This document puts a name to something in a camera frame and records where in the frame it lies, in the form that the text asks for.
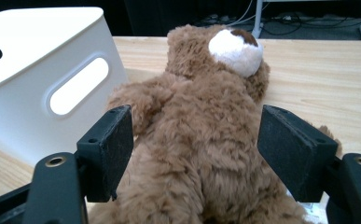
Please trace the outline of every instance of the teddy bear arm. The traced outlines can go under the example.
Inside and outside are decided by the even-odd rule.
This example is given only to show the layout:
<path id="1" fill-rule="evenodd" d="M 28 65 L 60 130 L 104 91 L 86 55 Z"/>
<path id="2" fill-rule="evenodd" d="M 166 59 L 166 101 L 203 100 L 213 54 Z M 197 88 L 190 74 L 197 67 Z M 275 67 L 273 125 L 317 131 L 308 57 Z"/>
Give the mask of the teddy bear arm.
<path id="1" fill-rule="evenodd" d="M 165 103 L 172 98 L 173 77 L 160 76 L 141 83 L 122 85 L 109 98 L 107 109 L 120 105 L 132 107 L 133 134 L 143 133 Z"/>

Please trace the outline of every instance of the brown teddy bear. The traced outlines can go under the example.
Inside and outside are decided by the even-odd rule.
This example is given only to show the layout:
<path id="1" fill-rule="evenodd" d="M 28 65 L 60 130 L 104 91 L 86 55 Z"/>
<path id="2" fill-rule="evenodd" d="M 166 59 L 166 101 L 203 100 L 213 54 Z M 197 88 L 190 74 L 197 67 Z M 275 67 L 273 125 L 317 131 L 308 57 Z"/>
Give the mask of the brown teddy bear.
<path id="1" fill-rule="evenodd" d="M 263 47 L 225 26 L 168 34 L 165 72 L 116 89 L 132 106 L 135 147 L 118 198 L 92 223 L 306 223 L 257 151 L 269 83 Z"/>

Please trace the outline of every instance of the white plastic bin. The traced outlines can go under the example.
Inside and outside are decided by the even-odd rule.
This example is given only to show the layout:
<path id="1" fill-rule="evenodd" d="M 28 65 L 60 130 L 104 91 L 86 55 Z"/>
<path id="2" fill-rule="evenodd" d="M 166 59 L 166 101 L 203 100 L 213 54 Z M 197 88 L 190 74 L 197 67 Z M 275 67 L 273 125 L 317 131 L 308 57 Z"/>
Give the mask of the white plastic bin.
<path id="1" fill-rule="evenodd" d="M 0 12 L 0 150 L 35 165 L 75 152 L 127 81 L 98 7 Z"/>

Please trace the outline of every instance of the teddy bear head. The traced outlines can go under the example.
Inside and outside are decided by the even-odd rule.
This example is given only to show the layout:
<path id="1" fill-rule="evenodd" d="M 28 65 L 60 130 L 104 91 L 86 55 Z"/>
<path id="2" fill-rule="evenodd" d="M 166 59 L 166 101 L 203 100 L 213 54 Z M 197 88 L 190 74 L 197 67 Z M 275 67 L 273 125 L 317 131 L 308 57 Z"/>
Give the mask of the teddy bear head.
<path id="1" fill-rule="evenodd" d="M 243 79 L 255 102 L 265 95 L 270 68 L 262 58 L 263 46 L 245 30 L 187 25 L 168 34 L 168 45 L 166 72 L 194 80 L 226 71 Z"/>

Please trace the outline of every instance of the wire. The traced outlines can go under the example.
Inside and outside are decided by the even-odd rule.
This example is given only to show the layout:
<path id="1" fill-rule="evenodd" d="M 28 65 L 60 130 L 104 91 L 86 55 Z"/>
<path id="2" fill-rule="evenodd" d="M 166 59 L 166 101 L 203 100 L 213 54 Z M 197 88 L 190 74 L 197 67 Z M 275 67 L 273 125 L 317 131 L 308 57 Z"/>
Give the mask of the wire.
<path id="1" fill-rule="evenodd" d="M 269 6 L 269 5 L 270 5 L 270 2 L 261 9 L 261 12 L 262 12 L 267 6 Z M 251 16 L 251 17 L 243 20 L 243 21 L 239 21 L 239 20 L 238 20 L 238 21 L 236 21 L 236 23 L 233 22 L 233 23 L 231 23 L 231 24 L 227 24 L 227 26 L 242 24 L 242 23 L 244 23 L 244 22 L 246 22 L 246 21 L 250 21 L 250 20 L 253 19 L 255 16 L 256 16 L 256 14 L 255 14 L 254 16 Z"/>
<path id="2" fill-rule="evenodd" d="M 301 19 L 299 18 L 299 16 L 295 13 L 296 15 L 296 21 L 286 21 L 284 19 L 280 19 L 278 20 L 278 22 L 280 22 L 281 24 L 293 24 L 293 23 L 298 23 L 297 27 L 294 29 L 294 30 L 291 30 L 289 32 L 285 32 L 285 33 L 273 33 L 273 32 L 270 32 L 269 30 L 267 30 L 265 27 L 261 27 L 261 29 L 263 31 L 265 31 L 266 33 L 270 34 L 270 35 L 290 35 L 290 34 L 293 34 L 294 32 L 296 32 L 297 30 L 299 30 L 302 26 L 302 22 L 301 22 Z"/>
<path id="3" fill-rule="evenodd" d="M 289 32 L 277 34 L 277 33 L 269 31 L 268 29 L 266 29 L 266 27 L 262 27 L 262 29 L 266 33 L 268 33 L 270 35 L 290 35 L 290 34 L 296 32 L 297 30 L 299 30 L 301 27 L 302 28 L 308 28 L 308 29 L 340 29 L 340 28 L 352 27 L 352 26 L 356 26 L 356 25 L 361 24 L 361 21 L 360 21 L 360 22 L 353 23 L 353 24 L 342 25 L 346 21 L 355 20 L 355 18 L 347 18 L 347 17 L 343 18 L 343 19 L 340 19 L 340 20 L 330 20 L 330 19 L 319 19 L 319 20 L 317 20 L 316 18 L 302 20 L 299 17 L 299 15 L 297 15 L 297 13 L 294 13 L 294 17 L 295 17 L 295 19 L 292 18 L 291 21 L 286 20 L 285 17 L 282 17 L 281 19 L 270 18 L 269 20 L 265 21 L 265 23 L 279 22 L 279 23 L 281 23 L 283 25 L 295 26 L 296 27 L 294 30 L 291 30 Z M 334 21 L 335 23 L 332 23 L 332 24 L 313 24 L 313 22 L 319 22 L 319 21 Z"/>
<path id="4" fill-rule="evenodd" d="M 249 6 L 247 7 L 247 10 L 244 12 L 244 14 L 243 14 L 237 21 L 232 22 L 232 23 L 230 23 L 230 24 L 226 24 L 226 25 L 227 25 L 227 26 L 231 26 L 231 25 L 236 25 L 236 24 L 238 24 L 238 22 L 241 21 L 241 20 L 243 19 L 243 17 L 246 16 L 247 12 L 248 12 L 249 9 L 250 9 L 250 6 L 252 6 L 252 3 L 253 3 L 253 0 L 250 1 L 250 4 L 249 4 Z"/>

